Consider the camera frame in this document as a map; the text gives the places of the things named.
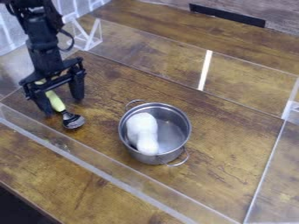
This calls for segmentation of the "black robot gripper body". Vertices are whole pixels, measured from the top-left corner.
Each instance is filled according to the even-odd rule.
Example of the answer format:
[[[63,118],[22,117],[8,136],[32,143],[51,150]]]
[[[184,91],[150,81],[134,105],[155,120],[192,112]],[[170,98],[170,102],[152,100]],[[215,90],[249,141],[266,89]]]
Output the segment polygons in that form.
[[[44,93],[66,83],[70,84],[76,75],[86,78],[83,58],[62,59],[60,49],[54,45],[48,49],[39,49],[30,40],[26,41],[32,59],[34,72],[19,82],[27,99],[32,99],[34,92]]]

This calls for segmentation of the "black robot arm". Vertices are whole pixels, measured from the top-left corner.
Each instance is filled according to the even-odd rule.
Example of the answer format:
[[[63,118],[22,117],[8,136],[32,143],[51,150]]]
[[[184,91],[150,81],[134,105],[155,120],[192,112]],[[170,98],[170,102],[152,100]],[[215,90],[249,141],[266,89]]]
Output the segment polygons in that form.
[[[47,116],[56,110],[47,94],[66,83],[76,100],[84,98],[86,69],[83,58],[62,59],[58,34],[71,37],[62,27],[62,15],[52,0],[0,0],[8,12],[16,17],[28,39],[26,45],[32,60],[34,72],[20,80],[24,95],[34,100]]]

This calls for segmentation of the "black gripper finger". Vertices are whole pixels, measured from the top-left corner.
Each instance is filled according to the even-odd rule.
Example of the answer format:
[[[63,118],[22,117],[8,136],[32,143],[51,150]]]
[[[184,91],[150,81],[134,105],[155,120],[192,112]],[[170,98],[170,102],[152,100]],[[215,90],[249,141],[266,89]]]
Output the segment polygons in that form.
[[[32,92],[32,100],[38,105],[40,111],[47,115],[52,115],[52,105],[51,101],[43,91]]]
[[[84,76],[76,75],[70,82],[70,92],[72,97],[76,100],[82,100],[84,98]]]

